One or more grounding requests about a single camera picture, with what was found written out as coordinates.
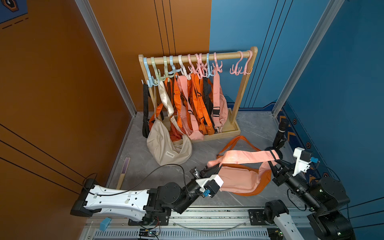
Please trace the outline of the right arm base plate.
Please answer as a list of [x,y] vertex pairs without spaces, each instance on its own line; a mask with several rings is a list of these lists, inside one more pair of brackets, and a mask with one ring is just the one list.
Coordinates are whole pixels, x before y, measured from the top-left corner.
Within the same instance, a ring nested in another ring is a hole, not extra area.
[[248,210],[251,226],[267,226],[269,225],[264,209]]

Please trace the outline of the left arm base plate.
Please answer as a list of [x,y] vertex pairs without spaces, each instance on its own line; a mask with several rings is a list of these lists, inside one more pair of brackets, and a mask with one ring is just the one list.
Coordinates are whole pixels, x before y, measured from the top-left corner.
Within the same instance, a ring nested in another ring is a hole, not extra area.
[[171,209],[166,209],[164,212],[146,213],[139,221],[129,220],[129,226],[167,226],[171,216]]

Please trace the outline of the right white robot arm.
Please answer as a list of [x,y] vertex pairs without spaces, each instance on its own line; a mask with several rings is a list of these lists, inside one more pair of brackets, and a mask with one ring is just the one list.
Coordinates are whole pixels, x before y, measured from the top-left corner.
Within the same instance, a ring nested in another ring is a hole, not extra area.
[[300,175],[293,175],[281,160],[277,168],[272,161],[268,164],[274,176],[273,182],[280,186],[286,184],[289,190],[301,199],[312,212],[307,218],[315,235],[320,240],[355,240],[356,235],[350,220],[340,212],[340,208],[350,202],[347,192],[340,181],[325,177],[309,185]]

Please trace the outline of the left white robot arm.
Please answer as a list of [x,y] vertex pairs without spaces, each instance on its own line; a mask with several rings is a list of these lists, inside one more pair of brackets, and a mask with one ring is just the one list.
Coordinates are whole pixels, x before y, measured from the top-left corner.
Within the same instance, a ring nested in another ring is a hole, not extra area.
[[122,216],[138,225],[159,221],[167,225],[172,212],[182,214],[198,198],[212,198],[223,186],[220,165],[191,170],[193,179],[183,187],[169,182],[149,190],[116,190],[86,179],[70,214],[90,218],[94,215]]

